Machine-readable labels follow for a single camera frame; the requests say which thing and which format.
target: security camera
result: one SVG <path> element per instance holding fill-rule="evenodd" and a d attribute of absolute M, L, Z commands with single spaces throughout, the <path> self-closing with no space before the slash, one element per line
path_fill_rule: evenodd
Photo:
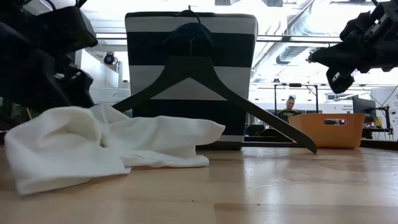
<path fill-rule="evenodd" d="M 118 58 L 114 56 L 114 52 L 107 52 L 104 57 L 104 63 L 107 65 L 114 65 L 118 62 Z"/>

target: black clothes hanger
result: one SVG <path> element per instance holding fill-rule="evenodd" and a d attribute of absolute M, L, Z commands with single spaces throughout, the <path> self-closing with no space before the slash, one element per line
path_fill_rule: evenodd
<path fill-rule="evenodd" d="M 198 19 L 198 23 L 188 23 L 176 28 L 163 41 L 162 48 L 169 55 L 169 61 L 158 79 L 146 89 L 116 103 L 113 107 L 121 112 L 127 111 L 171 86 L 187 78 L 192 78 L 245 112 L 269 124 L 277 131 L 297 142 L 299 146 L 306 147 L 313 153 L 317 153 L 317 147 L 310 137 L 235 94 L 224 85 L 218 78 L 211 61 L 213 51 L 217 48 L 213 42 L 213 34 L 200 23 L 198 15 L 190 9 L 175 14 L 174 17 L 180 16 L 182 13 L 194 14 Z"/>
<path fill-rule="evenodd" d="M 313 153 L 317 153 L 317 147 L 310 137 L 226 87 L 218 78 L 209 57 L 171 56 L 159 78 L 153 84 L 139 93 L 116 103 L 113 107 L 122 112 L 129 110 L 187 78 L 192 78 L 226 100 L 239 106 L 247 113 L 269 124 L 288 138 L 297 142 L 300 146 L 306 147 Z"/>

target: ceiling duct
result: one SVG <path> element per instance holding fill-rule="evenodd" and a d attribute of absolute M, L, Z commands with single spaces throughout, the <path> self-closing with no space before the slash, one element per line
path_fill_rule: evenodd
<path fill-rule="evenodd" d="M 262 0 L 268 7 L 282 7 L 283 0 Z"/>
<path fill-rule="evenodd" d="M 230 6 L 240 0 L 215 0 L 216 6 Z"/>
<path fill-rule="evenodd" d="M 283 10 L 281 8 L 268 7 L 262 0 L 240 0 L 233 6 L 229 7 L 229 13 L 246 13 L 254 15 L 258 23 L 258 35 L 281 35 L 287 28 L 287 18 L 283 13 L 280 13 L 282 11 Z M 274 43 L 256 43 L 252 61 L 253 65 L 258 63 L 263 55 L 267 53 L 272 44 Z"/>
<path fill-rule="evenodd" d="M 279 65 L 288 65 L 295 57 L 301 54 L 308 47 L 288 46 L 276 57 L 276 63 Z"/>
<path fill-rule="evenodd" d="M 306 29 L 307 17 L 311 15 L 311 7 L 314 0 L 309 1 L 308 4 L 303 8 L 302 12 L 288 25 L 284 35 L 313 35 L 308 29 Z M 286 43 L 274 43 L 266 54 L 262 56 L 257 63 L 253 65 L 253 69 L 259 71 L 259 68 L 270 60 L 275 59 L 275 62 L 281 65 L 287 65 L 290 63 L 289 59 L 293 59 L 295 56 L 302 53 L 308 47 L 289 47 Z M 259 82 L 261 79 L 257 76 L 253 77 L 252 82 Z"/>
<path fill-rule="evenodd" d="M 330 4 L 355 5 L 355 6 L 374 6 L 373 2 L 366 0 L 331 1 Z"/>

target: desk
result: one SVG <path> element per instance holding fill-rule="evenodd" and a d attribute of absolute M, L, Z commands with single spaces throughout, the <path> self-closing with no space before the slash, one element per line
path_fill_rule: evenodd
<path fill-rule="evenodd" d="M 387 128 L 363 128 L 362 129 L 362 137 L 366 139 L 372 139 L 373 132 L 389 132 Z"/>
<path fill-rule="evenodd" d="M 245 148 L 201 154 L 209 167 L 140 168 L 19 197 L 0 150 L 0 223 L 397 223 L 395 152 Z"/>

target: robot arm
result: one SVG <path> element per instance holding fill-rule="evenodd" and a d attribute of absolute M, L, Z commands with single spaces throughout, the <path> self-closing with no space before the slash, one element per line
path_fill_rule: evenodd
<path fill-rule="evenodd" d="M 345 92 L 354 82 L 354 70 L 367 73 L 372 68 L 384 72 L 398 66 L 398 3 L 381 2 L 375 10 L 350 20 L 340 34 L 342 43 L 310 54 L 309 62 L 329 67 L 330 88 Z"/>
<path fill-rule="evenodd" d="M 93 106 L 93 79 L 73 55 L 95 46 L 95 33 L 79 6 L 35 16 L 23 10 L 30 0 L 0 6 L 0 96 L 41 112 L 59 106 Z"/>

